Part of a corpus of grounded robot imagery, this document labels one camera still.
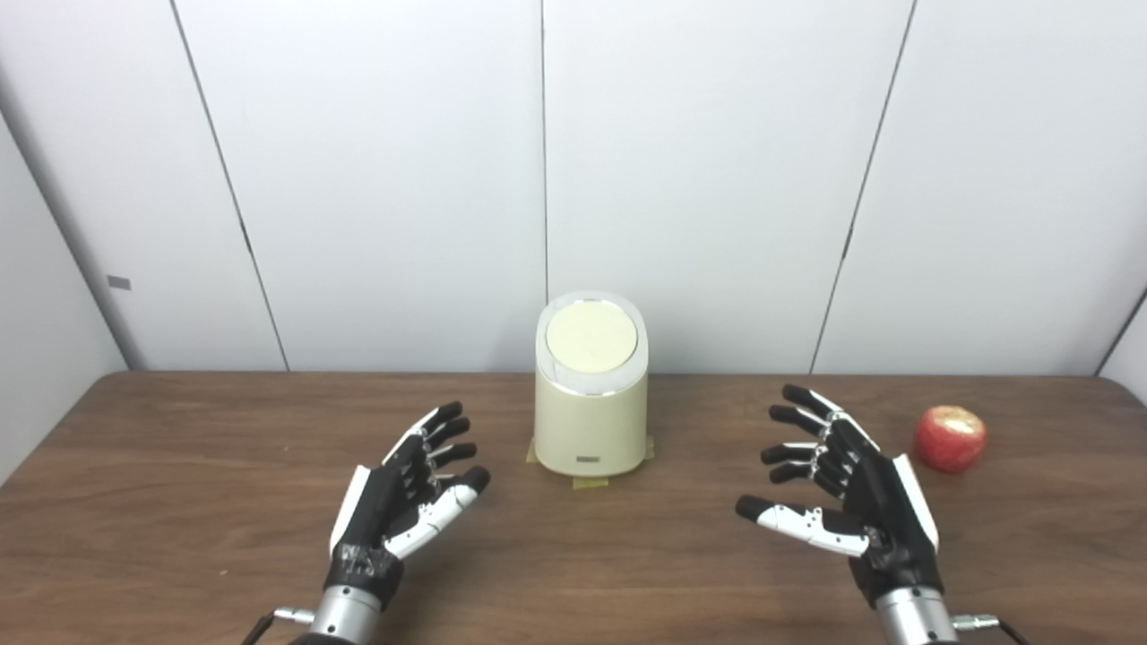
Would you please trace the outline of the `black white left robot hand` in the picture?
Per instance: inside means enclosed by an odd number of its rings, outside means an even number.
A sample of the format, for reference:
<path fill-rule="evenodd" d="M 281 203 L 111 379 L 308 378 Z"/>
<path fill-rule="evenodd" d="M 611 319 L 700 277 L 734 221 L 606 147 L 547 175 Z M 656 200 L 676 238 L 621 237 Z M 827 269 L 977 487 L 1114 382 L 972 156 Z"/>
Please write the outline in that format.
<path fill-rule="evenodd" d="M 361 591 L 388 607 L 406 559 L 438 538 L 490 483 L 482 466 L 460 475 L 439 473 L 477 453 L 475 443 L 453 441 L 468 430 L 462 404 L 451 401 L 401 433 L 377 465 L 357 466 L 331 530 L 323 586 Z"/>

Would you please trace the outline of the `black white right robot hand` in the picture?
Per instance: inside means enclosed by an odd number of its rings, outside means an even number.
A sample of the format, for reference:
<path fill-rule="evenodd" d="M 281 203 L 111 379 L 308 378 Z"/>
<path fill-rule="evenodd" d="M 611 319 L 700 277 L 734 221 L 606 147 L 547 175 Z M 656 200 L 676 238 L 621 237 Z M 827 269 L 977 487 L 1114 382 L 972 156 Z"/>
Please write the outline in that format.
<path fill-rule="evenodd" d="M 771 420 L 814 437 L 763 449 L 774 485 L 807 480 L 838 502 L 836 510 L 770 502 L 743 494 L 738 516 L 833 554 L 846 555 L 857 588 L 875 606 L 896 590 L 945 591 L 939 533 L 910 457 L 889 457 L 844 407 L 820 393 L 785 384 Z"/>

